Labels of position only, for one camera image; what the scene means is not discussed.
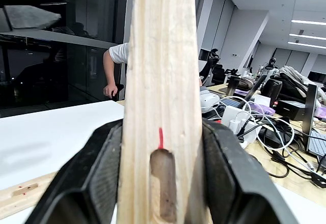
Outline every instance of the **power strip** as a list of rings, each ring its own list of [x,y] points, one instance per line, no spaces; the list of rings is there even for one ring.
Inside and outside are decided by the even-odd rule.
[[[238,134],[241,128],[244,126],[245,122],[250,117],[247,113],[241,113],[243,111],[240,108],[235,108],[231,106],[226,106],[224,110],[224,114],[222,117],[221,123],[227,127],[229,127],[234,134]],[[244,131],[248,131],[253,128],[255,125],[254,122],[249,121],[246,125]],[[240,143],[242,148],[245,148],[248,144],[253,143],[257,138],[257,133],[259,133],[261,127],[258,127],[256,130],[246,134],[243,136],[243,143]]]

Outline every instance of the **red mark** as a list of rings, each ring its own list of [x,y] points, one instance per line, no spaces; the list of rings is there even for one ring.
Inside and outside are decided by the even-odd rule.
[[[163,145],[163,131],[162,128],[160,127],[158,129],[159,132],[159,145],[158,145],[158,149],[164,149],[164,145]]]

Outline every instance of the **clothing pile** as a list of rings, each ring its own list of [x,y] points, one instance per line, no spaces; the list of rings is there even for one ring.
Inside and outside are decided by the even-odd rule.
[[[273,79],[282,81],[282,94],[288,94],[303,101],[305,101],[307,97],[308,84],[316,85],[316,83],[301,75],[290,66],[284,66],[279,69],[275,73]],[[321,106],[320,102],[326,104],[326,94],[320,87],[318,87],[317,99],[318,102],[316,105],[318,107]]]

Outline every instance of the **dark glass wall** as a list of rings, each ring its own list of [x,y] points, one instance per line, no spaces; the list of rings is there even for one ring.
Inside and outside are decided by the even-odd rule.
[[[26,4],[62,18],[43,30],[0,34],[0,117],[108,100],[102,58],[123,40],[126,0]],[[116,83],[119,74],[116,65]]]

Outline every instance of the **ceiling light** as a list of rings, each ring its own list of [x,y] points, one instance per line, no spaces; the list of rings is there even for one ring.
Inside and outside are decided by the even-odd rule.
[[[294,19],[292,20],[292,23],[326,25],[325,22],[304,21],[304,20],[294,20]]]
[[[317,40],[324,40],[326,41],[325,37],[314,37],[314,36],[306,36],[306,35],[297,35],[297,34],[290,34],[292,37],[303,37],[303,38],[310,38],[310,39],[317,39]]]
[[[310,44],[304,44],[304,43],[288,42],[288,44],[300,45],[300,46],[306,46],[306,47],[316,47],[316,48],[326,49],[326,47],[323,47],[323,46],[316,46],[316,45],[310,45]]]

